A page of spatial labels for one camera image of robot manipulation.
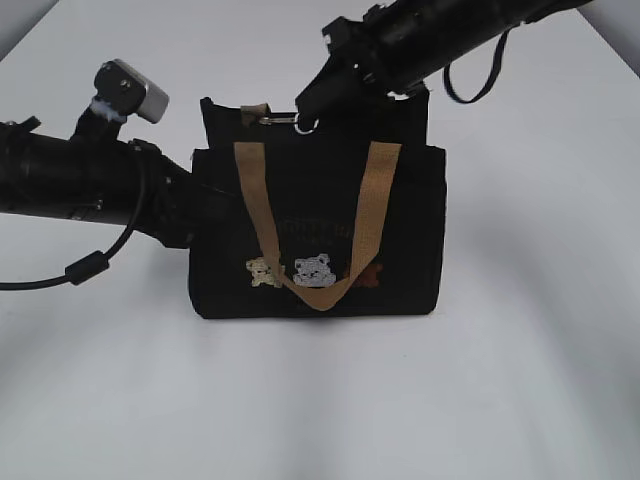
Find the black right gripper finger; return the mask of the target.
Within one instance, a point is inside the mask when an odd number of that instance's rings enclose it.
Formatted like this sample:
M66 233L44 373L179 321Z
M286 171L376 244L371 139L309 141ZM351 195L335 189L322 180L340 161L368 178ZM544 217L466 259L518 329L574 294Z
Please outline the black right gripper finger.
M325 118L351 109L359 94L360 83L353 66L331 55L296 97L295 105L302 118Z

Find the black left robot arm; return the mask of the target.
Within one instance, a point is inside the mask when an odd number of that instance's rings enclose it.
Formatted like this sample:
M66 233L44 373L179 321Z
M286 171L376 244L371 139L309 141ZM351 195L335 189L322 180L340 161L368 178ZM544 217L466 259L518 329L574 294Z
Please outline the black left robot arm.
M226 220L235 195L208 186L154 144L36 133L36 118L1 126L1 210L127 225L167 248Z

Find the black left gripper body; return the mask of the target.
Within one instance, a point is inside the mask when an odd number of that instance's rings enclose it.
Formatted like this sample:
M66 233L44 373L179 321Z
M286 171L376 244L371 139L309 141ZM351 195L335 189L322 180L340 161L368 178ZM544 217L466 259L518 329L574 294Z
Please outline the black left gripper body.
M236 195L204 184L154 144L130 142L146 179L146 190L135 229L170 249L188 249L199 230L225 220Z

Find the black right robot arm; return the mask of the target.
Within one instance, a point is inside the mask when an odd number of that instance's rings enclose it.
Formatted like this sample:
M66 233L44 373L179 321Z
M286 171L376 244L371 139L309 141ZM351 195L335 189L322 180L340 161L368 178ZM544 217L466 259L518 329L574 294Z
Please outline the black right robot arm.
M296 97L300 119L315 121L360 108L381 108L395 94L412 97L426 77L448 73L451 64L497 39L493 66L480 93L501 70L509 32L579 1L437 0L395 1L372 6L359 21L340 16L322 30L329 58Z

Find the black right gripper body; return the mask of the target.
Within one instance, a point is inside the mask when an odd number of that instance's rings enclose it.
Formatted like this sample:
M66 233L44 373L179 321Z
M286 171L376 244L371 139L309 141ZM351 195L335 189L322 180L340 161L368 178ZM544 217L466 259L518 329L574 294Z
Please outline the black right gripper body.
M329 58L319 77L338 73L356 73L368 85L385 84L384 49L376 37L377 18L364 16L361 21L343 16L322 29Z

